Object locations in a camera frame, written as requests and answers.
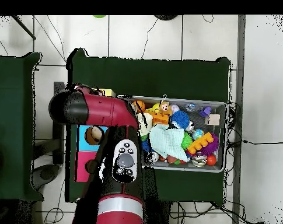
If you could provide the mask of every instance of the gray bin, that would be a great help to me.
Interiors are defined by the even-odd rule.
[[[135,100],[142,100],[145,103],[145,108],[151,108],[155,103],[158,103],[162,98],[155,97],[143,97],[143,96],[119,96],[119,98],[126,99],[128,102],[133,102]],[[190,120],[194,123],[195,129],[202,129],[205,133],[214,133],[219,137],[219,149],[218,156],[216,157],[217,162],[214,166],[204,165],[203,167],[197,167],[192,164],[192,162],[183,164],[169,164],[166,162],[158,161],[154,164],[155,169],[165,169],[165,170],[181,170],[181,171],[191,171],[191,172],[210,172],[219,173],[225,168],[225,158],[226,158],[226,140],[227,140],[227,122],[228,122],[228,105],[223,102],[216,101],[199,101],[199,100],[181,100],[181,99],[163,99],[169,102],[169,104],[176,104],[180,107],[180,110],[185,111]],[[187,103],[194,103],[198,106],[211,107],[212,114],[220,115],[220,125],[206,125],[205,118],[199,115],[199,112],[188,112],[185,109]],[[149,166],[142,159],[142,167]]]

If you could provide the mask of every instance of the towel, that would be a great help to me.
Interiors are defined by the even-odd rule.
[[[181,142],[184,138],[184,130],[167,129],[168,127],[169,125],[164,124],[156,124],[152,127],[149,133],[152,149],[165,159],[170,155],[184,162],[188,162],[190,158],[187,158],[184,149],[181,147]]]
[[[140,133],[140,136],[145,136],[147,134],[149,134],[152,126],[153,126],[153,116],[151,116],[149,113],[144,113],[144,117],[145,117],[145,121],[147,123],[147,127],[145,126],[145,121],[144,121],[144,118],[142,116],[141,113],[138,113],[137,114],[137,119],[138,119],[138,122],[139,122],[139,133]]]

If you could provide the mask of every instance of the pink box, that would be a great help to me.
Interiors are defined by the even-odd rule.
[[[88,181],[89,173],[85,169],[85,164],[89,160],[93,160],[96,157],[96,154],[97,154],[96,151],[79,151],[78,152],[78,166],[77,166],[77,181],[76,182],[87,182]]]

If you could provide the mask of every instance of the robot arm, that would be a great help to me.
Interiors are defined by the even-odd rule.
[[[61,124],[109,127],[96,159],[86,165],[89,181],[78,202],[73,224],[78,224],[80,219],[92,224],[143,224],[138,121],[128,103],[96,95],[91,88],[79,85],[56,94],[50,101],[49,112],[51,118]]]

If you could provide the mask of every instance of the dark green tablecloth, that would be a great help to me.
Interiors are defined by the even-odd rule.
[[[174,99],[228,101],[230,62],[227,58],[215,62],[93,58],[78,49],[69,59],[71,82],[113,89],[117,95],[162,97],[166,94]],[[74,182],[76,127],[72,127],[71,133],[72,162],[67,195],[72,202],[80,197],[84,183]],[[163,201],[222,204],[223,172],[156,170],[156,183]]]
[[[0,56],[0,199],[42,200],[30,185],[33,157],[34,52],[22,58]]]

